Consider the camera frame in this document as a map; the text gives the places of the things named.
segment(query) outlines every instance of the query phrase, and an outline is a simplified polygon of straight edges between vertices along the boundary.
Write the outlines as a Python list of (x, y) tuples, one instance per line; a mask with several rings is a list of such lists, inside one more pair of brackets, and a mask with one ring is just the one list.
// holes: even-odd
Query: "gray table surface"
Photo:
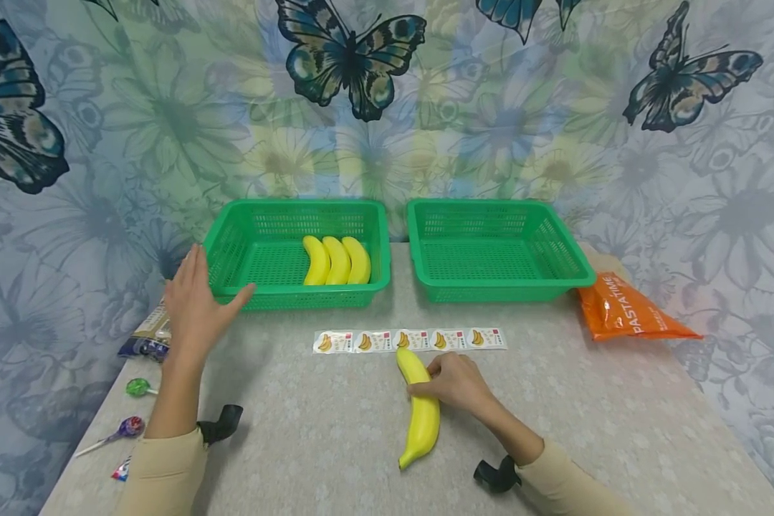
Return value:
[[(774, 490), (661, 342), (594, 344), (575, 295), (532, 305), (431, 305), (414, 284), (407, 244), (392, 245), (393, 281), (363, 310), (242, 315), (207, 364), (203, 419), (245, 408), (240, 430), (213, 446), (194, 515), (528, 515), (514, 491), (472, 479), (505, 455), (484, 428), (443, 408), (429, 456), (398, 471), (410, 404), (389, 353), (312, 354), (316, 330), (499, 326), (507, 351), (470, 356), (500, 400), (559, 441), (582, 468), (642, 515), (774, 515)], [(434, 353), (422, 353), (425, 362)], [(124, 394), (148, 360), (129, 360), (79, 446), (154, 398)], [(117, 441), (73, 459), (42, 515), (110, 515), (130, 454)]]

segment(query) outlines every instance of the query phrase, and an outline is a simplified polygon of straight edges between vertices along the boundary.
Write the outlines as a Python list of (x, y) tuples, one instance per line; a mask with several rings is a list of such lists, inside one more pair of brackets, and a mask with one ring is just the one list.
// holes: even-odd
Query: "orange bag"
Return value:
[(593, 340), (614, 337), (702, 338), (668, 315), (613, 272), (599, 272), (592, 287), (580, 288), (582, 311)]

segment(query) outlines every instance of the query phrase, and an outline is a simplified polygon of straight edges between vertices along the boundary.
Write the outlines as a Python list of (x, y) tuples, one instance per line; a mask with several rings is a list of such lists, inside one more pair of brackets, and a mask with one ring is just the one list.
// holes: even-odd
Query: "hand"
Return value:
[(175, 278), (166, 283), (164, 300), (172, 332), (170, 355), (206, 359), (253, 293), (255, 283), (250, 283), (228, 305), (220, 305), (209, 289), (206, 250), (193, 244)]
[(477, 417), (487, 409), (499, 406), (479, 373), (479, 366), (468, 357), (444, 353), (435, 357), (427, 370), (432, 380), (407, 386), (410, 396), (437, 398)]

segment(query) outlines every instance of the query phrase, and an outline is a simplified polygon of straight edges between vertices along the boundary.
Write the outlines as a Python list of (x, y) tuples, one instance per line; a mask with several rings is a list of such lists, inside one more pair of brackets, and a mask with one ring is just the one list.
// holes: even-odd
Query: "fabric backdrop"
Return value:
[(774, 485), (774, 0), (0, 1), (0, 515), (247, 196), (553, 202)]

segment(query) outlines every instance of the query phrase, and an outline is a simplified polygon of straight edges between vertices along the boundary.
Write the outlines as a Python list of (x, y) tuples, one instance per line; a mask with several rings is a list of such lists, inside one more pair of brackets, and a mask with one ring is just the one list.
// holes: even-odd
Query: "yellow banana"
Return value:
[(447, 346), (447, 341), (441, 333), (436, 332), (436, 343), (434, 343), (434, 346), (439, 349), (444, 349)]
[(330, 272), (327, 285), (346, 285), (350, 277), (350, 255), (347, 249), (334, 236), (325, 236), (322, 240), (330, 255)]
[(372, 347), (373, 347), (373, 341), (370, 339), (370, 336), (362, 335), (361, 344), (358, 346), (358, 348), (361, 349), (361, 351), (367, 351)]
[(307, 235), (301, 240), (304, 249), (310, 255), (310, 270), (304, 278), (305, 285), (323, 285), (327, 282), (327, 275), (330, 272), (330, 256), (327, 248), (321, 244), (321, 240), (315, 236)]
[(348, 285), (365, 285), (369, 283), (370, 255), (367, 254), (364, 246), (351, 236), (345, 236), (340, 240), (340, 243), (344, 245), (344, 249), (347, 249), (350, 261), (353, 262), (353, 266), (350, 268), (350, 277), (347, 280)]
[[(396, 362), (407, 384), (430, 381), (430, 373), (419, 357), (407, 348), (396, 350)], [(434, 449), (438, 439), (439, 402), (434, 398), (411, 396), (413, 414), (407, 428), (407, 444), (404, 453), (398, 458), (398, 468), (404, 469), (419, 457), (424, 457)]]
[(399, 332), (398, 333), (398, 347), (399, 348), (407, 348), (410, 346), (410, 339), (407, 338), (407, 333), (405, 332)]
[(330, 340), (330, 336), (324, 333), (324, 337), (321, 339), (321, 344), (318, 346), (318, 351), (326, 353), (333, 346), (333, 342)]

